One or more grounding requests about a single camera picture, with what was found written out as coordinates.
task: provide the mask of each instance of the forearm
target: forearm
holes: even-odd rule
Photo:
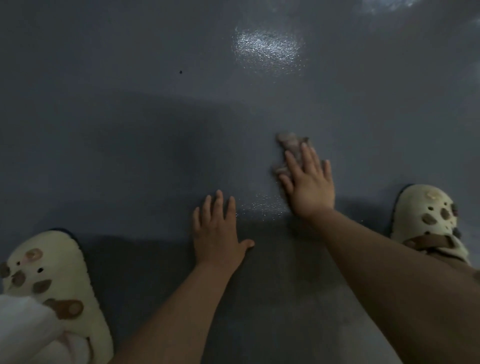
[[[478,359],[480,287],[471,278],[337,211],[317,214],[311,223],[358,300],[405,362]],[[429,290],[428,302],[418,299],[424,290]],[[466,317],[463,312],[475,314]]]
[[[229,278],[197,266],[111,364],[199,363]]]

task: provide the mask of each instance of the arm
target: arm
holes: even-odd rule
[[[217,191],[211,210],[207,196],[193,213],[197,265],[193,272],[130,339],[110,364],[199,363],[208,330],[225,287],[252,240],[237,239],[235,200],[223,217],[223,196]]]
[[[286,158],[280,179],[292,209],[308,220],[370,317],[405,363],[478,363],[480,286],[446,264],[334,210],[330,163],[302,147],[304,170]]]

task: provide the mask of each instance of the person's right hand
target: person's right hand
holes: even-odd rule
[[[303,170],[296,162],[293,154],[285,152],[292,179],[280,174],[285,192],[295,214],[310,219],[316,213],[331,210],[335,206],[335,187],[332,180],[330,161],[322,166],[315,150],[305,143],[301,145]]]

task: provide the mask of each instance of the floor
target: floor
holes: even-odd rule
[[[289,214],[278,131],[379,232],[407,183],[445,189],[480,264],[476,0],[6,0],[0,30],[0,260],[74,232],[116,344],[188,274],[190,213],[221,188],[257,245],[205,363],[398,363]]]

